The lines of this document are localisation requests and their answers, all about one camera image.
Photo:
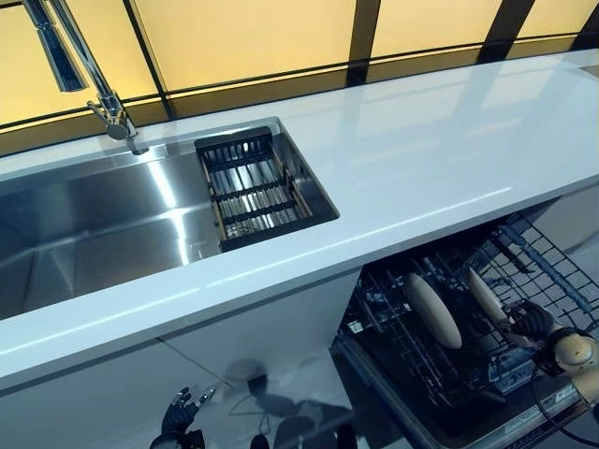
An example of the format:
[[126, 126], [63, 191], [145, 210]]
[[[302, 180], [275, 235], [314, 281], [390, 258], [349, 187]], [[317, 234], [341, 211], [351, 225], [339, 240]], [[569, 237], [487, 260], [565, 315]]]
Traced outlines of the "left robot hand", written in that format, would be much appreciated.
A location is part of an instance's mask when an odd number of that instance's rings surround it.
[[188, 386], [180, 390], [168, 405], [161, 423], [161, 432], [184, 434], [199, 410], [212, 399], [216, 390], [216, 386], [211, 385], [197, 398], [193, 398]]

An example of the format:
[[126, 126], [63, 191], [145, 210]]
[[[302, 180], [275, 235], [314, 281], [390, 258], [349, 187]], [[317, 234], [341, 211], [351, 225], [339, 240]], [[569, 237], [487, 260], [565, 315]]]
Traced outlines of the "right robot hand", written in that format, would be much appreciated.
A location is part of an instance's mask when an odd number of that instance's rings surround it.
[[512, 307], [508, 315], [513, 334], [534, 340], [545, 339], [555, 327], [553, 315], [542, 306], [528, 300]]

